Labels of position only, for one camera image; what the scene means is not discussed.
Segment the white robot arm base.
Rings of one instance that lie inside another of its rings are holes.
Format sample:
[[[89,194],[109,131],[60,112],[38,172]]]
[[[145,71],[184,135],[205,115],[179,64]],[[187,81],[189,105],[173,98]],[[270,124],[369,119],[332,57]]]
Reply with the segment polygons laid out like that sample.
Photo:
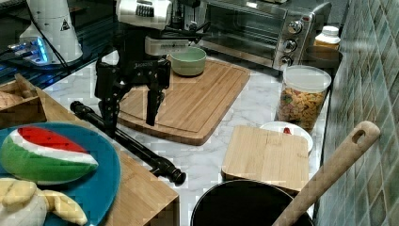
[[[27,61],[38,66],[71,63],[83,55],[67,0],[26,0],[31,25],[20,41],[31,42],[35,54]]]

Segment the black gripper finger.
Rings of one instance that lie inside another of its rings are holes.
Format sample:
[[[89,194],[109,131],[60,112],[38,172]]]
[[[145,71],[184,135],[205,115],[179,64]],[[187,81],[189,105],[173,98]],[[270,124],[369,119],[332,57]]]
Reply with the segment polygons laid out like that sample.
[[[113,84],[100,85],[99,108],[104,121],[104,132],[110,137],[116,134],[118,115],[120,113],[120,100],[131,88],[127,85]]]
[[[147,116],[146,123],[154,126],[155,118],[158,113],[159,107],[165,98],[163,88],[158,84],[151,84],[147,93]]]

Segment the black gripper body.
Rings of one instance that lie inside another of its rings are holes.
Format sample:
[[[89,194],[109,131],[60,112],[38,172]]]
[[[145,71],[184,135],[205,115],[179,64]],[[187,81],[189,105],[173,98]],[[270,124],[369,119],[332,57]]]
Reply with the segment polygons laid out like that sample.
[[[170,61],[145,53],[149,29],[120,30],[96,62],[94,94],[101,100],[120,100],[131,88],[147,86],[149,100],[162,100],[169,86]]]

